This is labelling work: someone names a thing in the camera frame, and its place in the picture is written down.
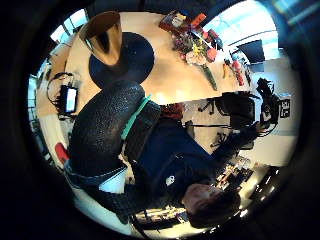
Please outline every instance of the black lamp base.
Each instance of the black lamp base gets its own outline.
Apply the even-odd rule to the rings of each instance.
[[[132,32],[123,32],[120,59],[119,66],[110,67],[94,55],[90,56],[89,73],[99,88],[122,79],[142,83],[153,68],[154,52],[144,37]]]

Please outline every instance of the bouquet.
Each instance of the bouquet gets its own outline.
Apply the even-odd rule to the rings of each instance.
[[[194,39],[188,32],[180,36],[172,35],[173,50],[179,52],[181,59],[190,65],[200,66],[214,90],[217,90],[217,84],[207,66],[208,62],[213,62],[217,55],[215,48],[209,48],[201,39]]]

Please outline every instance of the window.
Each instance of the window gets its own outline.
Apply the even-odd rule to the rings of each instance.
[[[86,13],[84,9],[81,9],[75,13],[73,13],[70,17],[68,17],[63,25],[60,25],[52,34],[51,38],[55,42],[65,42],[70,35],[76,32],[76,29],[88,21]]]
[[[203,29],[213,29],[224,44],[231,47],[261,39],[266,60],[278,57],[276,26],[258,1],[244,1],[228,8]]]

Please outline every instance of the wooden table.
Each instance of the wooden table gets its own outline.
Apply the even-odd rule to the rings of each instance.
[[[221,96],[223,92],[249,91],[245,81],[239,86],[230,70],[223,78],[223,63],[228,52],[219,51],[214,63],[208,64],[217,83],[215,91],[198,66],[188,65],[180,59],[179,53],[172,50],[171,34],[159,28],[164,15],[148,12],[121,12],[123,32],[133,32],[146,38],[153,47],[155,62],[149,76],[141,83],[146,95],[158,104],[169,104]],[[75,74],[80,80],[78,111],[101,89],[92,81],[89,74],[91,53],[76,35],[66,63],[65,71]],[[42,107],[48,103],[39,103]]]
[[[42,78],[40,87],[39,89],[37,89],[36,93],[36,110],[38,118],[57,113],[55,107],[50,103],[50,101],[47,98],[47,86],[49,80],[52,79],[55,74],[65,71],[65,66],[67,64],[69,53],[73,45],[74,39],[75,35],[70,36],[67,42],[60,43],[50,52],[50,65],[47,69],[48,72],[50,70],[50,74],[48,74],[48,77],[44,76]],[[59,92],[60,85],[61,81],[59,80],[52,81],[52,83],[50,84],[48,95],[52,100],[54,99],[55,95]]]

